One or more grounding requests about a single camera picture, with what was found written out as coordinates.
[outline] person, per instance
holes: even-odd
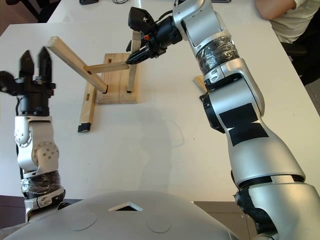
[[[319,79],[320,0],[255,0],[255,7],[263,19],[270,21],[280,42],[306,48],[305,56],[291,56],[303,85]],[[316,33],[308,36],[307,30],[303,35],[306,29],[316,30]]]
[[[255,0],[255,7],[270,20],[280,42],[292,44],[307,29],[320,0]]]

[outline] wooden stick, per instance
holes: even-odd
[[[131,53],[133,54],[136,51],[139,51],[141,47],[141,37],[140,32],[133,31],[132,33],[132,41],[131,41]],[[130,65],[130,72],[129,72],[129,82],[128,87],[126,89],[127,93],[131,93],[134,89],[136,72],[137,72],[137,65]]]
[[[78,133],[84,133],[90,130],[94,120],[96,92],[96,88],[87,82],[85,85]]]
[[[196,85],[203,91],[203,93],[205,94],[207,92],[207,88],[206,85],[204,83],[204,76],[200,75],[200,76],[196,76],[193,81],[196,83]]]
[[[114,72],[119,70],[126,70],[126,69],[129,69],[129,65],[126,64],[125,61],[122,61],[122,62],[85,66],[84,69],[87,72],[90,72],[92,74],[97,74],[97,73],[107,73],[107,72]]]
[[[92,84],[97,90],[106,93],[108,86],[96,74],[89,74],[85,70],[87,66],[80,57],[78,57],[58,36],[52,36],[49,39],[47,48],[57,55],[62,61],[75,70],[81,77]]]

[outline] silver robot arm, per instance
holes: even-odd
[[[149,16],[144,19],[150,23]],[[256,239],[318,239],[320,197],[304,183],[306,176],[286,144],[262,121],[263,96],[211,1],[184,1],[173,9],[172,22],[180,36],[171,27],[171,44],[189,41],[203,73],[207,88],[203,107],[211,127],[227,137],[231,174],[238,188],[235,200],[254,219]],[[153,58],[166,51],[168,43],[162,44],[164,37],[157,35],[164,32],[163,25],[157,23],[154,33],[148,34],[152,41],[140,54]],[[145,60],[138,57],[139,52],[134,53],[127,62]]]

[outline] grey floor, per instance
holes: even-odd
[[[194,204],[228,227],[240,240],[251,240],[257,235],[254,221],[235,202],[195,201]]]
[[[308,92],[313,105],[320,116],[320,79],[308,84],[307,86],[305,86],[305,89]]]

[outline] black chair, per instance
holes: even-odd
[[[38,23],[46,23],[51,15],[56,10],[59,1],[50,3],[50,0],[36,0],[37,4],[41,8],[40,12],[34,8],[34,6],[29,2],[29,0],[5,0],[8,5],[15,5],[18,2],[22,2],[24,6],[32,13],[32,15],[38,20]]]
[[[320,9],[315,13],[305,32],[294,42],[282,42],[286,54],[291,56],[303,85],[320,78]]]

